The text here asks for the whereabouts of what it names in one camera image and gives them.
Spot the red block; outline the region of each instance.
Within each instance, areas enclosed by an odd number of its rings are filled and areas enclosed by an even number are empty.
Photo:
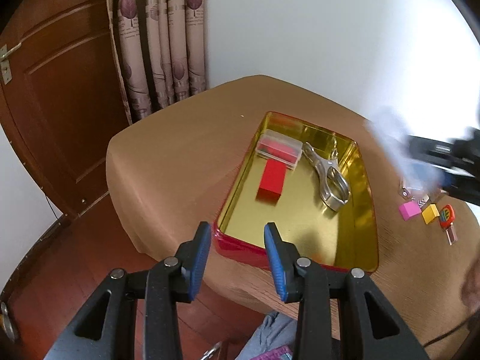
[[[282,194],[286,171],[287,166],[284,163],[268,159],[258,187],[257,198],[277,202]]]

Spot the yellow cube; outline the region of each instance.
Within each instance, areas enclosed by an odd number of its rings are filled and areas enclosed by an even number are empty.
[[[435,204],[430,204],[425,210],[422,211],[423,220],[427,225],[432,223],[432,221],[440,216],[438,213],[437,206]]]

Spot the metal screw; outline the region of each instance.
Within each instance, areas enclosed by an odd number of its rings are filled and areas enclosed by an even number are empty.
[[[113,271],[110,272],[110,277],[112,279],[121,279],[123,278],[123,275],[125,274],[125,271],[121,268],[115,268]]]
[[[311,264],[311,261],[310,259],[306,258],[306,257],[300,257],[297,259],[297,265],[302,267],[302,268],[306,268],[308,266],[310,266]]]
[[[163,263],[165,266],[176,266],[179,263],[179,260],[177,257],[167,257],[164,259]]]
[[[361,279],[365,276],[365,272],[361,268],[353,268],[350,273],[356,279]]]

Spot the curtain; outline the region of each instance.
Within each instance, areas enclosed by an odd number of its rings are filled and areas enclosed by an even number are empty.
[[[130,123],[205,90],[203,0],[106,0]]]

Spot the tan tablecloth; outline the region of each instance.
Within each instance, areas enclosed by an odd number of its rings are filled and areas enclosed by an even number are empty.
[[[459,297],[476,254],[478,223],[464,202],[455,209],[459,241],[450,247],[438,222],[404,222],[398,177],[364,127],[364,119],[324,97],[267,76],[229,82],[176,103],[117,134],[106,159],[118,216],[140,252],[161,260],[191,239],[200,221],[212,222],[229,191],[251,137],[267,111],[323,126],[358,143],[370,180],[378,226],[380,266],[373,280],[420,342],[446,332],[466,316]],[[219,294],[254,310],[284,305],[270,273],[226,259],[212,248],[204,277]],[[334,333],[338,318],[333,306]],[[465,331],[434,345],[447,358]]]

